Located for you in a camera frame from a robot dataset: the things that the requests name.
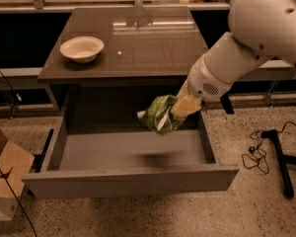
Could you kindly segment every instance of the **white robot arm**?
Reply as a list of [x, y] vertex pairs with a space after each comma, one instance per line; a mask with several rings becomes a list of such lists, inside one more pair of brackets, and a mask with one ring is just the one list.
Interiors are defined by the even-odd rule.
[[219, 99], [244, 74], [276, 56], [296, 68], [296, 4], [292, 0], [237, 0], [226, 33], [190, 69], [171, 112], [184, 118], [201, 101]]

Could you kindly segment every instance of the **glossy tabletop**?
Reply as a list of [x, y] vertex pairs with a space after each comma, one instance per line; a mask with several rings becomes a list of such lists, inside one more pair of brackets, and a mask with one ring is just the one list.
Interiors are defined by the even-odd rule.
[[[97, 58], [78, 64], [60, 53], [67, 40], [102, 40]], [[79, 83], [104, 79], [185, 76], [207, 50], [186, 7], [78, 8], [49, 55], [38, 80]]]

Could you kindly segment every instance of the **bowl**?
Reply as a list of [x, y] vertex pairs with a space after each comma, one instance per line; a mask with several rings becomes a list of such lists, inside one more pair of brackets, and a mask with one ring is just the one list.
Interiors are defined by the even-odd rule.
[[103, 49], [104, 43], [94, 37], [77, 37], [66, 41], [60, 47], [63, 56], [78, 63], [93, 61]]

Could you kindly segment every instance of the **crumpled green package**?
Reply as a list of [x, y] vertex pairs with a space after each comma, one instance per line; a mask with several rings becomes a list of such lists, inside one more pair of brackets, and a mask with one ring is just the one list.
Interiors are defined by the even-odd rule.
[[172, 95], [157, 97], [146, 111], [137, 113], [138, 118], [160, 135], [172, 132], [185, 121], [176, 119], [170, 112], [177, 100], [178, 98]]

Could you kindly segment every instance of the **brown box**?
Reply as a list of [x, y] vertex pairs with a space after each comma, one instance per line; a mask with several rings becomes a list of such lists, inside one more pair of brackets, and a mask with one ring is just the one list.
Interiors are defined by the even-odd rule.
[[[34, 158], [31, 153], [8, 140], [0, 129], [0, 169], [4, 174], [10, 172], [7, 181], [18, 198], [24, 188], [21, 178], [30, 171]], [[18, 202], [0, 173], [0, 221], [12, 220], [17, 206]]]

